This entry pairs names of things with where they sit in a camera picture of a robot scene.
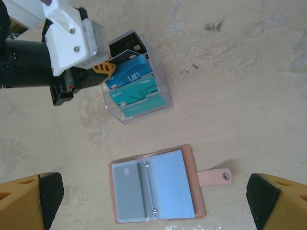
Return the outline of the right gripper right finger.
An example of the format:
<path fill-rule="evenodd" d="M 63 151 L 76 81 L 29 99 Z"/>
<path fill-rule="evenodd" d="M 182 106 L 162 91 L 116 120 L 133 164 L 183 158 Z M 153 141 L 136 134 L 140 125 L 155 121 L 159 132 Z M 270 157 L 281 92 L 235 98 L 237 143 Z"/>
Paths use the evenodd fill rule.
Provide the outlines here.
<path fill-rule="evenodd" d="M 305 230 L 307 186 L 264 173 L 251 174 L 246 197 L 258 230 Z"/>

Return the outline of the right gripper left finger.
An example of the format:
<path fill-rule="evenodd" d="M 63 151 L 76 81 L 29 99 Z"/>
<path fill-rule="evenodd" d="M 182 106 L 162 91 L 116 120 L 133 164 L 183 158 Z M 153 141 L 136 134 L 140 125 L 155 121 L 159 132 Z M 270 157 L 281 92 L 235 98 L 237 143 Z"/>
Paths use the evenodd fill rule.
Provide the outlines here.
<path fill-rule="evenodd" d="M 48 230 L 64 197 L 59 172 L 46 172 L 0 184 L 2 230 Z"/>

